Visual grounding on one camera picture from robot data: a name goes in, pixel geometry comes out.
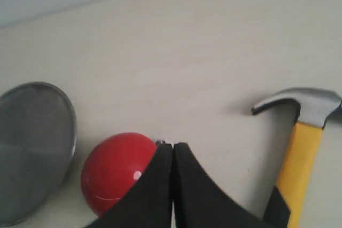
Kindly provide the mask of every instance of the metal hammer head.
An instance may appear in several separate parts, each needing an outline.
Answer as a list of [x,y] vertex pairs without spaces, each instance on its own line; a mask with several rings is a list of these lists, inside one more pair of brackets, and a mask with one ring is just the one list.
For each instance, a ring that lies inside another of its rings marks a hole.
[[274,105],[292,102],[298,107],[297,117],[301,123],[324,128],[327,118],[341,109],[342,98],[333,91],[316,88],[289,88],[261,101],[252,108],[256,115]]

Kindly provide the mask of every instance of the stainless steel plate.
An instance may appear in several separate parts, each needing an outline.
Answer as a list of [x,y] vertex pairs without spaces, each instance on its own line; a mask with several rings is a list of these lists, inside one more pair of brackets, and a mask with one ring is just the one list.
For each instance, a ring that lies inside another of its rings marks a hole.
[[56,86],[27,83],[1,96],[0,226],[23,221],[57,189],[75,145],[75,112]]

